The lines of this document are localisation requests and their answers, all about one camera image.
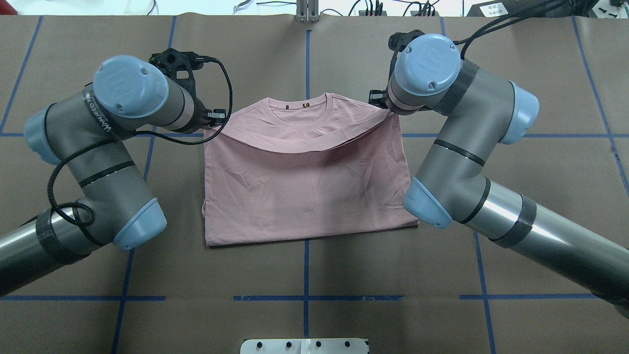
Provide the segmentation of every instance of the white object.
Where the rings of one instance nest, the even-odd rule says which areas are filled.
[[[153,0],[9,0],[18,14],[146,15]]]
[[[369,354],[367,343],[360,338],[246,340],[240,354]]]
[[[484,5],[479,8],[485,17],[498,17],[509,13],[502,3]]]

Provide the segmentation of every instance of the black band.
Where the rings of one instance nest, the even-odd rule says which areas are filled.
[[[120,127],[115,119],[111,118],[111,115],[96,99],[94,90],[91,87],[83,89],[83,102],[87,107],[89,114],[94,117],[94,121],[107,133],[110,133],[118,140],[125,140],[132,137],[131,133]]]
[[[125,163],[121,163],[121,164],[117,164],[115,166],[112,166],[108,169],[104,169],[98,173],[94,173],[93,175],[91,175],[90,177],[87,177],[86,179],[82,180],[81,182],[79,182],[79,186],[81,188],[87,186],[88,184],[99,180],[109,174],[112,174],[116,171],[120,171],[123,168],[127,168],[127,167],[131,167],[131,166],[135,166],[135,163],[133,161],[127,161]]]
[[[489,180],[489,178],[485,177],[485,190],[482,192],[481,199],[478,201],[478,204],[476,204],[476,208],[474,208],[472,213],[468,215],[465,220],[461,222],[461,224],[466,224],[470,222],[470,220],[472,220],[476,216],[476,214],[481,211],[482,205],[485,204],[487,196],[489,195],[489,189],[491,189],[491,181]]]
[[[520,196],[522,197],[522,210],[520,210],[518,220],[506,234],[497,240],[492,240],[498,246],[504,248],[515,246],[522,241],[533,228],[533,223],[537,217],[537,204],[527,196]]]
[[[471,152],[469,152],[469,151],[467,151],[465,149],[461,149],[460,147],[458,147],[458,146],[456,146],[454,144],[450,144],[449,142],[443,141],[441,139],[435,139],[434,144],[442,146],[442,147],[444,147],[444,148],[446,148],[448,150],[452,150],[452,151],[456,152],[457,154],[461,154],[464,157],[474,161],[475,163],[477,163],[477,164],[479,164],[481,166],[485,166],[485,160],[481,159],[480,157],[474,155],[473,153],[471,153]]]
[[[79,221],[79,222],[83,221],[81,220],[81,215],[79,214],[79,208],[77,207],[72,207],[72,216],[74,216],[74,220],[76,221]],[[81,230],[81,232],[83,232],[83,236],[85,236],[85,238],[88,239],[89,242],[100,247],[103,247],[104,245],[106,245],[106,243],[102,243],[101,241],[98,241],[94,236],[92,236],[92,234],[89,233],[89,231],[85,228],[85,226],[77,225],[77,227],[79,228],[79,230]]]
[[[461,99],[476,77],[477,72],[478,65],[469,60],[464,60],[463,67],[461,68],[456,80],[452,83],[450,88],[448,88],[448,91],[446,91],[443,98],[433,110],[439,114],[449,116],[450,113],[454,111],[454,108],[457,107],[459,102],[461,102]]]
[[[37,217],[37,222],[35,223],[37,238],[50,257],[61,264],[71,265],[89,256],[89,254],[85,256],[76,254],[59,241],[50,222],[50,213],[50,210],[44,211]]]

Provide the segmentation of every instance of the grid line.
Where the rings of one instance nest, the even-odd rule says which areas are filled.
[[[24,61],[22,62],[22,66],[19,69],[18,78],[15,80],[15,85],[13,86],[13,91],[11,92],[11,96],[9,97],[9,103],[6,105],[6,110],[4,111],[4,115],[2,117],[2,122],[0,122],[0,134],[4,130],[4,125],[6,124],[7,119],[9,118],[9,112],[11,111],[11,105],[13,105],[13,100],[15,99],[15,94],[18,92],[19,83],[22,81],[22,75],[24,74],[24,70],[26,69],[26,63],[28,63],[28,59],[31,56],[31,51],[33,50],[33,46],[35,45],[35,40],[37,39],[37,34],[39,33],[40,28],[42,27],[43,16],[39,17],[37,21],[37,25],[35,27],[35,31],[33,32],[33,37],[31,38],[31,43],[28,46],[28,50],[26,51],[26,55],[24,56]]]
[[[175,34],[175,26],[177,24],[177,16],[172,17],[172,23],[170,24],[170,35],[168,39],[168,48],[172,47],[172,39]],[[153,132],[157,131],[157,127],[153,126]],[[148,153],[147,153],[147,161],[144,166],[144,175],[143,178],[145,181],[148,179],[148,171],[151,166],[151,159],[153,157],[153,147],[155,145],[155,136],[151,136],[150,142],[148,144]],[[125,282],[123,284],[122,296],[120,298],[120,306],[118,307],[118,318],[116,320],[116,330],[114,332],[114,340],[111,345],[111,354],[116,354],[118,352],[118,342],[120,339],[120,331],[122,330],[122,321],[125,316],[125,304],[127,301],[127,292],[129,290],[129,281],[131,279],[131,270],[133,266],[133,256],[135,254],[135,249],[129,251],[129,257],[127,259],[126,264],[126,272],[125,272]]]

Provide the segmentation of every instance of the cable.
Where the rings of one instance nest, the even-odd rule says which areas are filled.
[[[421,3],[420,3],[419,1],[411,1],[410,3],[408,3],[408,6],[407,6],[407,7],[406,7],[406,9],[404,10],[404,13],[402,14],[402,17],[406,16],[406,12],[407,12],[407,11],[408,11],[408,9],[409,9],[412,5],[414,5],[414,4],[419,5],[419,6],[420,6],[420,9],[421,9]]]
[[[137,136],[137,135],[143,135],[143,134],[147,134],[147,135],[152,135],[158,138],[162,138],[165,140],[168,140],[170,142],[176,142],[177,144],[182,144],[182,145],[199,145],[199,144],[205,144],[208,141],[214,139],[218,134],[220,134],[220,132],[223,130],[223,128],[225,128],[225,125],[227,124],[227,121],[229,121],[230,117],[231,117],[231,109],[233,107],[233,91],[231,89],[231,81],[230,81],[230,77],[227,74],[227,70],[225,69],[225,66],[223,65],[223,63],[221,63],[220,60],[218,60],[217,58],[212,58],[210,57],[210,62],[214,62],[217,63],[220,67],[221,70],[223,71],[223,75],[225,75],[225,81],[227,82],[227,88],[229,89],[230,92],[230,107],[229,110],[227,111],[227,116],[225,117],[225,122],[221,125],[221,127],[210,137],[203,139],[203,140],[198,140],[198,141],[184,141],[184,140],[178,140],[178,139],[173,139],[167,135],[164,134],[160,134],[157,132],[153,132],[152,130],[136,130],[134,132],[131,132],[132,136]]]
[[[527,11],[531,11],[531,10],[533,10],[535,8],[539,8],[540,6],[545,6],[547,4],[556,3],[556,2],[559,2],[559,4],[551,6],[550,8],[547,8],[547,9],[542,9],[540,11],[534,11],[533,13],[530,13],[530,14],[528,14],[526,16],[523,16],[521,18],[518,18],[516,20],[509,21],[508,23],[504,23],[504,24],[499,25],[499,26],[497,26],[495,28],[491,28],[491,27],[497,25],[498,23],[504,22],[504,21],[506,21],[506,20],[508,20],[508,19],[510,19],[512,17],[516,17],[519,14],[522,14],[522,13],[527,12]],[[454,44],[456,44],[456,45],[463,44],[463,43],[465,44],[463,46],[463,49],[461,50],[461,59],[465,59],[465,53],[466,53],[467,49],[469,48],[469,46],[470,46],[470,44],[472,43],[473,40],[475,40],[475,39],[477,39],[477,38],[479,38],[481,36],[484,36],[484,35],[486,35],[488,33],[491,33],[493,31],[496,31],[496,30],[499,30],[501,28],[513,25],[513,24],[515,24],[517,22],[524,21],[527,18],[531,18],[531,17],[533,17],[533,16],[535,16],[537,14],[543,14],[543,13],[552,11],[554,9],[557,9],[557,8],[561,7],[561,6],[563,6],[563,1],[562,0],[544,0],[544,1],[542,1],[540,3],[537,3],[537,4],[532,4],[532,5],[529,5],[529,6],[525,6],[524,8],[521,8],[521,9],[519,9],[519,10],[517,10],[517,11],[511,13],[511,14],[505,14],[505,15],[500,16],[499,18],[495,19],[494,21],[489,22],[488,24],[484,25],[483,27],[480,27],[469,38],[466,38],[464,40],[454,41]]]
[[[57,165],[57,167],[55,167],[55,169],[52,171],[52,174],[50,175],[50,178],[48,179],[48,186],[46,188],[46,192],[48,194],[48,202],[50,203],[50,208],[52,209],[52,211],[59,214],[61,218],[63,218],[65,221],[69,222],[72,225],[76,225],[79,227],[90,226],[91,224],[94,223],[94,211],[87,205],[83,203],[78,203],[78,202],[64,203],[64,204],[58,205],[57,201],[55,200],[55,194],[54,194],[55,180],[57,179],[59,172],[61,172],[61,169],[66,164],[68,164],[71,160],[74,160],[75,158],[85,154],[88,151],[96,149],[97,147],[111,144],[112,142],[116,142],[116,141],[114,139],[105,139],[103,141],[91,144],[90,146],[84,147],[83,149],[71,154],[70,156],[63,159],[61,163]],[[63,210],[61,210],[62,208],[68,208],[68,207],[75,207],[78,209],[85,210],[89,214],[88,221],[75,220],[71,218],[68,214],[66,214]]]
[[[291,3],[289,1],[265,1],[263,3],[255,3],[256,5],[266,5],[266,4],[286,4],[286,5],[297,5],[297,3]]]
[[[153,10],[155,10],[155,7],[157,6],[157,0],[153,0],[153,6],[151,6],[151,9],[148,10],[147,16],[151,14],[151,12],[153,12]]]
[[[352,8],[350,9],[350,13],[347,14],[347,16],[351,16],[352,15],[352,11],[353,9],[356,7],[356,5],[358,5],[358,3],[360,2],[360,0],[356,0],[356,2],[354,3],[354,5],[352,5]]]
[[[340,12],[338,12],[338,11],[337,11],[337,10],[335,10],[335,9],[325,9],[325,10],[321,10],[321,13],[324,13],[325,11],[334,11],[334,12],[338,13],[339,15],[343,16],[343,14],[341,14]]]
[[[131,133],[132,136],[137,136],[137,135],[141,135],[141,134],[148,134],[148,135],[153,135],[171,142],[175,142],[177,144],[182,144],[182,145],[199,145],[199,144],[204,144],[210,140],[212,140],[213,138],[215,138],[218,134],[220,134],[220,132],[223,130],[223,128],[225,128],[225,125],[227,124],[227,122],[229,121],[230,117],[231,117],[231,111],[233,108],[233,90],[231,87],[231,81],[230,81],[230,77],[227,74],[227,70],[225,69],[225,66],[223,65],[223,63],[218,60],[217,58],[213,58],[213,57],[209,57],[209,61],[210,62],[214,62],[216,64],[218,64],[221,67],[221,70],[223,71],[223,75],[225,76],[225,81],[227,82],[227,87],[229,89],[229,94],[230,94],[230,106],[229,106],[229,110],[227,112],[227,116],[225,116],[225,121],[223,122],[223,124],[221,125],[221,127],[214,133],[212,134],[212,136],[208,137],[207,139],[203,139],[203,140],[199,140],[199,141],[194,141],[194,142],[189,142],[189,141],[184,141],[184,140],[177,140],[177,139],[173,139],[169,136],[160,134],[160,133],[156,133],[153,132],[151,130],[140,130],[140,131],[134,131]],[[79,202],[72,202],[72,203],[63,203],[63,204],[57,204],[57,201],[55,199],[55,194],[54,194],[54,186],[55,186],[55,181],[57,180],[57,176],[59,175],[59,172],[61,172],[61,169],[68,164],[70,161],[74,160],[75,158],[85,154],[88,151],[91,151],[93,149],[96,149],[98,147],[107,145],[107,144],[111,144],[113,142],[116,142],[116,140],[114,139],[105,139],[102,140],[100,142],[91,144],[77,152],[74,152],[73,154],[69,155],[68,157],[66,157],[65,159],[63,159],[61,161],[61,163],[59,163],[57,165],[57,167],[55,167],[55,169],[52,171],[52,174],[50,175],[50,178],[48,179],[48,185],[47,185],[47,195],[48,195],[48,202],[50,203],[50,208],[52,211],[56,212],[57,214],[59,214],[59,216],[61,216],[61,218],[63,218],[65,221],[69,222],[72,225],[76,225],[79,227],[85,227],[85,226],[90,226],[91,224],[94,223],[94,211],[92,210],[92,208],[88,207],[87,205],[83,204],[83,203],[79,203]],[[89,219],[87,221],[82,221],[82,220],[75,220],[72,217],[70,217],[69,215],[67,215],[62,208],[69,208],[69,207],[73,207],[73,208],[78,208],[78,209],[82,209],[85,210],[85,212],[87,212],[87,214],[89,215]]]

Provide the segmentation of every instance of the pink t-shirt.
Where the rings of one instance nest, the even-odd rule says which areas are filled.
[[[409,184],[391,111],[331,93],[265,98],[205,145],[205,239],[219,246],[413,226],[402,206]]]

